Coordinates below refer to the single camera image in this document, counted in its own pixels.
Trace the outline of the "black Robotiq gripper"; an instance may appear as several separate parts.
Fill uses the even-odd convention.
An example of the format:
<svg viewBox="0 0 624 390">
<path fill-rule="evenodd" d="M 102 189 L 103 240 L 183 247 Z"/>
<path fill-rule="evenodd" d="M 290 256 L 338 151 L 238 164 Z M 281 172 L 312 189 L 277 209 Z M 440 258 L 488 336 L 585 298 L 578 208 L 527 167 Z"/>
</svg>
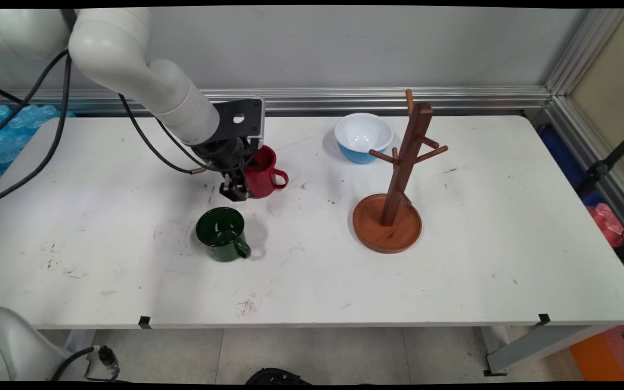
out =
<svg viewBox="0 0 624 390">
<path fill-rule="evenodd" d="M 201 168 L 218 171 L 223 176 L 219 193 L 231 202 L 245 202 L 249 195 L 244 168 L 258 168 L 257 139 L 236 136 L 228 140 L 191 146 L 190 149 L 201 159 Z"/>
</svg>

